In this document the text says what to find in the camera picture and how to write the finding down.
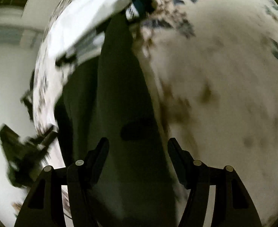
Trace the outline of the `dark object on floor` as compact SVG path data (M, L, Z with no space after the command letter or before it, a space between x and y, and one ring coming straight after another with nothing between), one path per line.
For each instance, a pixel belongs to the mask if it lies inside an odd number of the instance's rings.
M42 170L42 161L57 137L56 126L45 133L28 137L24 142L6 124L0 128L0 145L8 162L7 176L14 187L31 187Z

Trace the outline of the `grey-green striped curtain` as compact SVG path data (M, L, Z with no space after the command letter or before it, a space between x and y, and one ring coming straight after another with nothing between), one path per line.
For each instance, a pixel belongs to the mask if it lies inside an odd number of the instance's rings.
M0 45L14 45L26 49L39 47L42 33L19 27L0 26Z

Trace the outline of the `black small garment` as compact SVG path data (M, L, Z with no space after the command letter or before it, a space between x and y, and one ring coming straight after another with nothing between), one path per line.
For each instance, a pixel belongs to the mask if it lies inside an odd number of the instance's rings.
M75 68L56 103L59 146L69 166L109 140L97 184L76 177L79 199L102 226L175 226L172 179L132 43L125 14L115 15L101 54Z

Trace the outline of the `floral plush blanket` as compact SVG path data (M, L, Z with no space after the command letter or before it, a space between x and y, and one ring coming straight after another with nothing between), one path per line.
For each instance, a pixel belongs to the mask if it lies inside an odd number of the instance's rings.
M229 162L263 226L278 218L278 4L155 0L135 50L154 106L184 149Z

